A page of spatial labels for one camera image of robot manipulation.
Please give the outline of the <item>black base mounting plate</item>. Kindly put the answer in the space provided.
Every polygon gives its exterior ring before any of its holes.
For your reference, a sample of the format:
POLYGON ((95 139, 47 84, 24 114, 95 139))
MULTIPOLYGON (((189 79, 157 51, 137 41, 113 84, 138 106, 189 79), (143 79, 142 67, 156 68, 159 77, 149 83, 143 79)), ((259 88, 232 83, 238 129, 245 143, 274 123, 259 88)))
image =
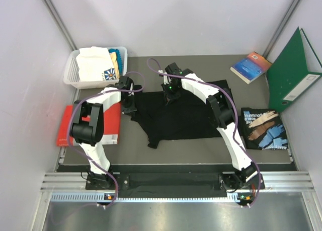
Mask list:
POLYGON ((233 191, 251 189, 260 186, 265 188, 262 179, 255 175, 249 181, 243 181, 233 172, 227 173, 120 173, 113 177, 118 183, 120 191, 148 191, 149 188, 202 188, 209 191, 233 191))

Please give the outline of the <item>green binder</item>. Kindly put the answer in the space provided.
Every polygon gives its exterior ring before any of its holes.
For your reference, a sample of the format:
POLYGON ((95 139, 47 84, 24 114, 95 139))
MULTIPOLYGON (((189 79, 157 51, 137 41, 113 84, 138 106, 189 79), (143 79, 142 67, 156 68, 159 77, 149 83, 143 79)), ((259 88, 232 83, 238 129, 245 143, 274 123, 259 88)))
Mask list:
POLYGON ((269 108, 281 113, 321 78, 321 60, 297 28, 267 72, 269 108))

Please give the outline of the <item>white t-shirt with flower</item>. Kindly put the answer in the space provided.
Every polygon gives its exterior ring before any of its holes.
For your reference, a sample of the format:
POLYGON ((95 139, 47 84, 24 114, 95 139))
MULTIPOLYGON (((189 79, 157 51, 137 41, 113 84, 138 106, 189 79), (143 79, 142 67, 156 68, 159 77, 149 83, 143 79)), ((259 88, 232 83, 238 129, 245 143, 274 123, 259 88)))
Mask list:
POLYGON ((118 80, 107 48, 94 46, 81 48, 76 62, 81 82, 118 80))

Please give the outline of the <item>white plastic laundry basket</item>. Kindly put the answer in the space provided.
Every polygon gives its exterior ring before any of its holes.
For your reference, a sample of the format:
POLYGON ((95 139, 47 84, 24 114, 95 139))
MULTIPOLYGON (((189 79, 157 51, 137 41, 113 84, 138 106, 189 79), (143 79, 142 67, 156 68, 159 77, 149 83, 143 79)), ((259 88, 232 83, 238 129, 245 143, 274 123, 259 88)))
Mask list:
MULTIPOLYGON (((116 48, 121 51, 122 61, 123 61, 123 74, 127 73, 127 49, 125 47, 107 47, 107 49, 116 48)), ((105 88, 109 84, 115 84, 119 81, 118 80, 111 80, 111 81, 96 81, 96 82, 81 82, 79 80, 78 71, 79 67, 76 62, 76 57, 79 54, 79 50, 74 50, 66 63, 64 78, 63 81, 67 85, 72 85, 77 89, 93 89, 93 88, 105 88)))

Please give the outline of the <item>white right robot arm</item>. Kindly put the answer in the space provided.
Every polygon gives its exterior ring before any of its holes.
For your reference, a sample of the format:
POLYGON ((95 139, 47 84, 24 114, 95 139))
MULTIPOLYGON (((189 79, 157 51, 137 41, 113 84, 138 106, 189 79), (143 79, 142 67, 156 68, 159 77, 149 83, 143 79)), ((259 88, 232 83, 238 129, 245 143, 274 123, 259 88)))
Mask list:
POLYGON ((236 185, 242 189, 251 185, 258 168, 239 136, 237 110, 229 90, 204 82, 190 69, 181 70, 176 63, 158 73, 164 78, 162 88, 169 101, 179 97, 179 90, 186 90, 206 105, 209 122, 223 137, 229 151, 236 185))

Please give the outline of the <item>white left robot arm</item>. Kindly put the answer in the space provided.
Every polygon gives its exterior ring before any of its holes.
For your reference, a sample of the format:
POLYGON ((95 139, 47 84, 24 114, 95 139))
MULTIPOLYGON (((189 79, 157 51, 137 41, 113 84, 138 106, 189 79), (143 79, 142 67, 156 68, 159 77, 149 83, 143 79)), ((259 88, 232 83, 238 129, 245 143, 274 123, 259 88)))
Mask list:
POLYGON ((103 91, 84 100, 76 101, 68 126, 68 134, 79 144, 90 163, 88 181, 97 181, 103 189, 113 186, 111 163, 107 159, 102 138, 104 135, 104 113, 115 104, 121 104, 123 114, 134 115, 134 81, 121 76, 119 82, 108 85, 103 91))

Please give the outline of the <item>folded black printed t-shirt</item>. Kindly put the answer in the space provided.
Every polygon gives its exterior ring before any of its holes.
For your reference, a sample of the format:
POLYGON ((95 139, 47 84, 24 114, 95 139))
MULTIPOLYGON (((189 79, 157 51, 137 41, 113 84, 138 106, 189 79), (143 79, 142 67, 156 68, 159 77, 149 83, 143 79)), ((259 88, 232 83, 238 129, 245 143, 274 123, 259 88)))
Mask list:
POLYGON ((285 127, 272 109, 241 108, 238 129, 247 149, 288 149, 285 127))

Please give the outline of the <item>blue t-shirt in basket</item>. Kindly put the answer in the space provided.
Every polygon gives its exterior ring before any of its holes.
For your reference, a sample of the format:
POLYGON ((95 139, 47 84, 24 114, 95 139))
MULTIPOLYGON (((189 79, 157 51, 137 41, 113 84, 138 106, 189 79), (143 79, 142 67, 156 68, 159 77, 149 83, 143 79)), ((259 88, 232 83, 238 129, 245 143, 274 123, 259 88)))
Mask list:
POLYGON ((119 69, 118 70, 114 69, 114 70, 115 70, 116 79, 118 79, 123 74, 123 61, 122 61, 121 51, 116 48, 108 49, 108 51, 109 51, 109 53, 116 52, 116 54, 117 54, 117 61, 118 61, 119 69))

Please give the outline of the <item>aluminium rail frame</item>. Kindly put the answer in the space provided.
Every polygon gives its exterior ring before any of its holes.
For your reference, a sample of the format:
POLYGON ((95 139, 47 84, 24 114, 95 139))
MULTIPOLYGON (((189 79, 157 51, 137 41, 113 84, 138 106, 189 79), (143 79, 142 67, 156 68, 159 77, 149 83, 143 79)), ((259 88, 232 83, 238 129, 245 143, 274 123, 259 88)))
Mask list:
MULTIPOLYGON (((216 173, 127 170, 120 173, 216 173)), ((265 188, 86 190, 85 174, 47 173, 31 230, 321 230, 308 172, 262 172, 265 188)))

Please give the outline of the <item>cream t-shirt in basket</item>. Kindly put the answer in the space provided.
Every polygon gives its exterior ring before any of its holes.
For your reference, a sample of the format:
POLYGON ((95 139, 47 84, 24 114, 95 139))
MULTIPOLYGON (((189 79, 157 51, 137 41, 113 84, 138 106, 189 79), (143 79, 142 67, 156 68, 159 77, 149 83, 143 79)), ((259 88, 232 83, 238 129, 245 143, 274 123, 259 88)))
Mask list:
POLYGON ((114 69, 118 70, 119 66, 118 66, 118 61, 117 61, 117 54, 116 52, 110 52, 109 53, 110 57, 111 57, 111 61, 113 63, 114 69))

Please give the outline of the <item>blue orange book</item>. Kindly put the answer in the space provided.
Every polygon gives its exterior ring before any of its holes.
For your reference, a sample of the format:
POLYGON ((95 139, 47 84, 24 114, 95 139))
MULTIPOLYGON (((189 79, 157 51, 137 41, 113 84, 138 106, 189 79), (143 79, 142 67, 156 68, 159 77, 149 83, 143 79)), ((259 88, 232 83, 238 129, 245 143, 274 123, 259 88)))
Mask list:
POLYGON ((245 83, 250 84, 266 73, 271 65, 272 63, 266 58, 253 51, 247 57, 231 66, 230 70, 245 83))

